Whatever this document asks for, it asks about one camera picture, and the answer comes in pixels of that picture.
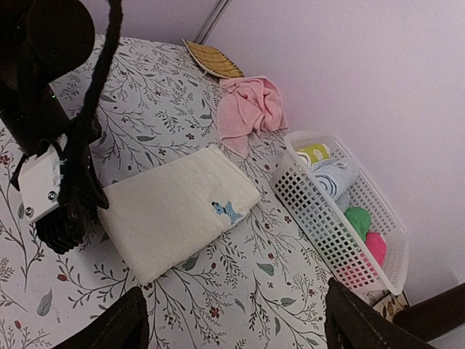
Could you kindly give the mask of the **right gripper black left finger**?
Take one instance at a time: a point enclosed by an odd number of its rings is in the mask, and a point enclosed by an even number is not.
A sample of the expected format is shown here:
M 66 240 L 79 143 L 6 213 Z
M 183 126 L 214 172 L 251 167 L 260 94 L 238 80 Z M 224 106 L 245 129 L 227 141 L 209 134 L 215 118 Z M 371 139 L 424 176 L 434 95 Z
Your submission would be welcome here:
M 134 286 L 90 325 L 54 348 L 147 348 L 148 344 L 147 303 L 142 290 Z

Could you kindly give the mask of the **cream white towel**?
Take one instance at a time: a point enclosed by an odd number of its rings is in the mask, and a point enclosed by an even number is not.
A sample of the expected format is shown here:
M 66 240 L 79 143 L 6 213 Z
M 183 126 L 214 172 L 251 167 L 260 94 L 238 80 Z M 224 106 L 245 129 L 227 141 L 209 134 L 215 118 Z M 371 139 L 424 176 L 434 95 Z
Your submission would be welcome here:
M 100 222 L 141 284 L 235 227 L 261 198 L 214 145 L 109 185 L 105 194 Z

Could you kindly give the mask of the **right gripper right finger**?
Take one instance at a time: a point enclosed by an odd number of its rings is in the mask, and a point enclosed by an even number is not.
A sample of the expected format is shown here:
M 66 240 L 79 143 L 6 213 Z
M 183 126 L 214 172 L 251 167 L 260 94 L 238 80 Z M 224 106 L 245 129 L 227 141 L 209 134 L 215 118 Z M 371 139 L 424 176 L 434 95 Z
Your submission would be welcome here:
M 328 348 L 431 348 L 427 342 L 382 318 L 370 305 L 334 278 L 325 296 Z

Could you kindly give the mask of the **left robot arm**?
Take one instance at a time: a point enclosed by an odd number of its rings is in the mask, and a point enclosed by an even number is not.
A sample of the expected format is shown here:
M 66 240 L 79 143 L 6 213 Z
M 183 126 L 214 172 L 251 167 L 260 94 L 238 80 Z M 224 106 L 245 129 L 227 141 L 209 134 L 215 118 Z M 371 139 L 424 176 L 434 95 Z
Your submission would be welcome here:
M 108 28 L 84 103 L 70 118 L 50 84 L 83 65 L 94 48 L 92 17 L 80 1 L 1 3 L 1 121 L 22 157 L 11 177 L 38 238 L 58 254 L 86 235 L 83 211 L 109 207 L 89 146 L 118 48 L 122 5 L 109 3 Z

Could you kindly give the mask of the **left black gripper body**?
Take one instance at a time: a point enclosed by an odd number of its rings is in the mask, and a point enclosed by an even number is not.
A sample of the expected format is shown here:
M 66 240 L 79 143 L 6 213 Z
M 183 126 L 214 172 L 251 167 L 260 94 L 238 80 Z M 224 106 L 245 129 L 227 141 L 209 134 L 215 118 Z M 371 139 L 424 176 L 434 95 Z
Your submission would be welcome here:
M 75 170 L 69 196 L 58 208 L 36 222 L 38 237 L 55 253 L 65 254 L 77 247 L 86 235 L 84 211 L 108 208 L 108 199 L 97 178 L 89 146 L 86 146 Z

